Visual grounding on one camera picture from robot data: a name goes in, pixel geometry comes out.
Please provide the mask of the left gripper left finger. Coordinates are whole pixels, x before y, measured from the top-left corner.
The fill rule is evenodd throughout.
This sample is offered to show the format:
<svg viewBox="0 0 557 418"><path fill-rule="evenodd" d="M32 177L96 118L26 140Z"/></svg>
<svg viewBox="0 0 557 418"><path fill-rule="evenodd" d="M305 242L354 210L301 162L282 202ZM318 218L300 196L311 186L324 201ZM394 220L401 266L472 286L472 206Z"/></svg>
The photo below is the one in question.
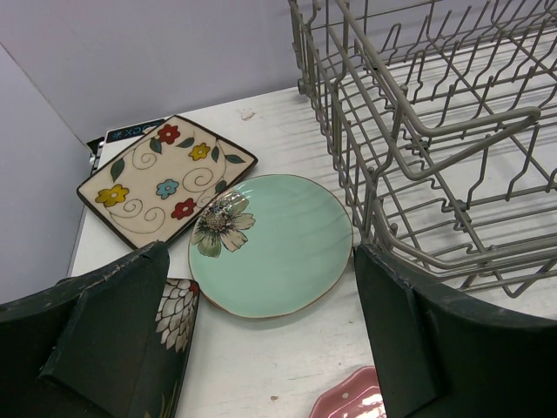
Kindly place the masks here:
<svg viewBox="0 0 557 418"><path fill-rule="evenodd" d="M169 269L153 242L1 305L3 417L129 417Z"/></svg>

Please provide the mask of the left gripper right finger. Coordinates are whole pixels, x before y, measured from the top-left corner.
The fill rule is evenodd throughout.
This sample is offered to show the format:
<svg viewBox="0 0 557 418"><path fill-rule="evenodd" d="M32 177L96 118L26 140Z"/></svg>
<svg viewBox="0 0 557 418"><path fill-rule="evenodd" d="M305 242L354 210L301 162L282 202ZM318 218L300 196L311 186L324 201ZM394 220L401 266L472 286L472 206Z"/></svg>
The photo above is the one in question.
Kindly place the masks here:
<svg viewBox="0 0 557 418"><path fill-rule="evenodd" d="M356 282L390 417L553 417L556 323L478 300L373 246Z"/></svg>

